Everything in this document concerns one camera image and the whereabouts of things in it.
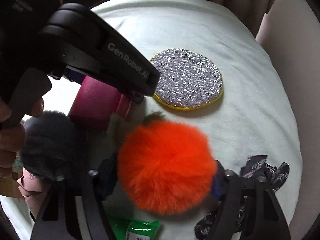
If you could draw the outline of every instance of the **pink pouch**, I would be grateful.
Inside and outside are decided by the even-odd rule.
[[[130,100],[116,88],[87,76],[68,116],[88,130],[106,131],[111,114],[125,117],[130,105]]]
[[[117,89],[103,82],[86,77],[69,112],[70,119],[91,131],[106,131],[113,113],[125,118],[131,101]],[[32,215],[36,218],[50,188],[23,169],[17,181]]]

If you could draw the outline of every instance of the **orange pom-pom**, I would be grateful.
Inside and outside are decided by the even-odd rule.
[[[183,123],[139,126],[118,156],[118,177],[131,200],[161,215],[199,205],[211,190],[216,170],[206,135]]]

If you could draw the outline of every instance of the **human hand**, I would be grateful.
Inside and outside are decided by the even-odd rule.
[[[41,98],[36,101],[28,115],[39,117],[43,113],[43,108],[44,101]],[[10,116],[11,109],[0,98],[0,122],[9,119]],[[22,124],[0,131],[0,177],[10,176],[17,151],[22,148],[24,138],[25,131]]]

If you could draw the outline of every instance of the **screw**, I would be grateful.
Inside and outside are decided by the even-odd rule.
[[[98,175],[98,173],[99,173],[99,171],[97,171],[97,170],[88,171],[88,174],[89,174],[90,176],[96,176],[96,175]]]
[[[232,170],[225,170],[224,171],[224,175],[226,175],[227,177],[231,177],[233,176],[235,173]]]
[[[63,181],[64,180],[64,176],[63,175],[59,175],[57,178],[56,178],[56,181]]]

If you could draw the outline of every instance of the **green plastic bag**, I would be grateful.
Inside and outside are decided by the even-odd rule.
[[[117,240],[153,240],[160,226],[159,221],[144,222],[108,216]]]

